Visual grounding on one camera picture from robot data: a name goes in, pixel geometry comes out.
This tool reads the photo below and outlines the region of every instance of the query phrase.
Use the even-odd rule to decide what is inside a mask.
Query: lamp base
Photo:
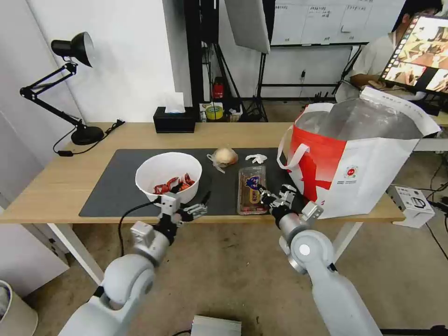
[[[75,145],[91,145],[104,137],[103,130],[95,126],[84,126],[77,128],[71,135],[71,141]]]

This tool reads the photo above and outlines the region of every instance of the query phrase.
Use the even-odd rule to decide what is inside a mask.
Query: black tissue box
[[[154,125],[157,133],[194,133],[196,112],[186,107],[185,113],[165,113],[165,107],[158,107],[154,113]]]

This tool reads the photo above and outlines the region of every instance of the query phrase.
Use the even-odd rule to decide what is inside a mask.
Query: shopping bag
[[[293,130],[287,163],[299,191],[322,206],[321,218],[369,213],[426,135],[440,131],[418,106],[366,88],[359,99],[311,104]]]

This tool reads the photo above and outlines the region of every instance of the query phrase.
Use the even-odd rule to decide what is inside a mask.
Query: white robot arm
[[[70,317],[59,336],[124,336],[141,300],[153,284],[155,268],[174,242],[177,228],[207,212],[207,195],[201,204],[180,209],[173,193],[161,196],[160,221],[137,222],[131,228],[134,251],[115,259],[93,296]]]
[[[330,240],[309,229],[322,208],[309,202],[298,215],[291,210],[297,192],[294,187],[284,184],[280,197],[262,186],[259,190],[281,230],[280,246],[290,264],[311,278],[314,301],[331,336],[382,335],[353,284],[337,272]]]
[[[291,210],[296,189],[283,185],[280,197],[259,186],[261,200],[270,208],[281,230],[280,246],[295,270],[306,274],[313,284],[313,298],[332,336],[382,335],[353,284],[335,266],[334,250],[322,233],[310,230],[322,209],[309,202],[298,215]],[[131,232],[134,253],[115,259],[104,280],[87,303],[71,316],[59,336],[123,336],[136,314],[140,301],[154,281],[155,268],[174,242],[177,228],[207,212],[207,199],[180,209],[175,194],[161,199],[158,224],[137,222]]]

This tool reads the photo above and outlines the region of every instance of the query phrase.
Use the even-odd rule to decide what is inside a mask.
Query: desk lamp
[[[71,41],[53,40],[51,42],[51,49],[56,55],[61,56],[67,63],[30,86],[21,88],[20,94],[22,97],[38,104],[75,126],[76,131],[71,135],[71,140],[75,145],[89,145],[101,141],[104,136],[101,128],[86,126],[81,119],[60,111],[38,98],[41,93],[76,74],[78,64],[73,61],[73,58],[76,58],[82,64],[92,67],[91,63],[95,56],[90,35],[87,32],[83,32],[76,35]],[[64,70],[68,71],[69,74],[52,83],[43,83]]]

